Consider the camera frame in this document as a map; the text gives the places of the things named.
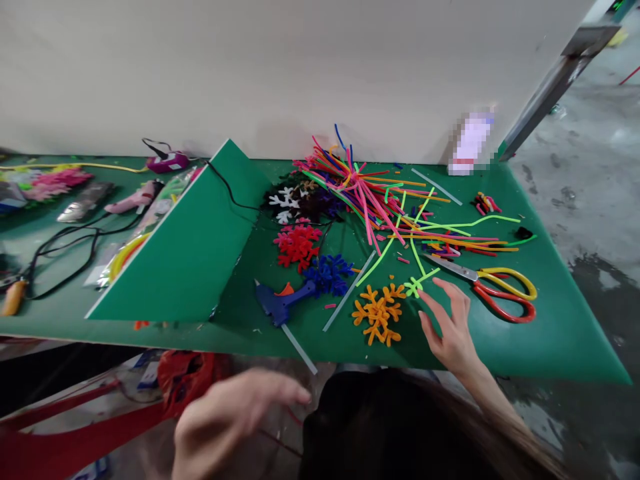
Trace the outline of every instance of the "green divider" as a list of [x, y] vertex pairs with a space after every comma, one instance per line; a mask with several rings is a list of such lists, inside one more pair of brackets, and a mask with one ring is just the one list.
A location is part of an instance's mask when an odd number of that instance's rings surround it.
[[[260, 206], [271, 184], [234, 142], [227, 140], [211, 162], [236, 202]], [[206, 321], [257, 216], [234, 205], [222, 180], [204, 169], [86, 318]]]

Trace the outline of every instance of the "person's right hand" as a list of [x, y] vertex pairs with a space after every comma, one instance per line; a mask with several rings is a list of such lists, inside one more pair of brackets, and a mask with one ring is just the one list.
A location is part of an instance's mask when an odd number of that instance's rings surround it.
[[436, 300], [422, 290], [418, 290], [418, 295], [431, 309], [442, 331], [442, 338], [440, 338], [429, 316], [423, 311], [418, 312], [429, 347], [435, 357], [459, 379], [460, 377], [477, 375], [486, 367], [478, 358], [469, 333], [467, 319], [471, 300], [452, 283], [439, 278], [434, 278], [433, 282], [442, 288], [451, 299], [451, 316]]

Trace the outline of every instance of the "person's left hand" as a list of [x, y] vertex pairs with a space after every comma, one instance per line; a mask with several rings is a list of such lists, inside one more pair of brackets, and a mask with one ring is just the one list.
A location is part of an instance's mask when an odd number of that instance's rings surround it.
[[296, 380], [272, 371], [252, 369], [214, 383], [178, 421], [172, 478], [210, 478], [256, 432], [272, 404], [309, 402], [311, 394]]

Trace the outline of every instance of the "red and yellow scissors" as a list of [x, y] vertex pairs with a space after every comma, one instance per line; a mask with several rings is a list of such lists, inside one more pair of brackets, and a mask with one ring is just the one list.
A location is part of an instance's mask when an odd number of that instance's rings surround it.
[[[530, 280], [520, 272], [504, 267], [480, 269], [478, 271], [470, 270], [460, 265], [456, 265], [455, 263], [442, 260], [439, 257], [434, 257], [432, 255], [425, 256], [432, 262], [437, 263], [440, 267], [454, 272], [461, 277], [466, 278], [467, 280], [470, 280], [473, 283], [473, 289], [475, 290], [475, 292], [480, 295], [498, 315], [504, 318], [504, 320], [513, 323], [528, 323], [535, 318], [535, 307], [531, 302], [538, 297], [538, 292], [536, 291], [535, 286], [530, 282]], [[510, 275], [514, 278], [517, 278], [527, 288], [528, 293], [523, 293], [515, 287], [512, 287], [507, 282], [504, 282], [500, 278], [498, 278], [498, 276], [493, 275], [494, 273], [498, 275]], [[500, 290], [494, 290], [486, 286], [484, 283], [480, 282], [480, 279], [490, 280], [509, 293], [502, 292]], [[525, 308], [524, 316], [516, 317], [507, 313], [500, 307], [500, 305], [496, 303], [496, 301], [492, 297], [498, 297], [520, 303]]]

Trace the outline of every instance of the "concrete floor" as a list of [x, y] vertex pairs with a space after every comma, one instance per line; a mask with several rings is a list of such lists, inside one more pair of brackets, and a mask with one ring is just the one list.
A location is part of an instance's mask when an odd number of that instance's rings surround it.
[[[634, 383], [640, 379], [640, 11], [628, 40], [598, 56], [510, 160]], [[502, 381], [539, 435], [578, 477], [640, 477], [640, 389]]]

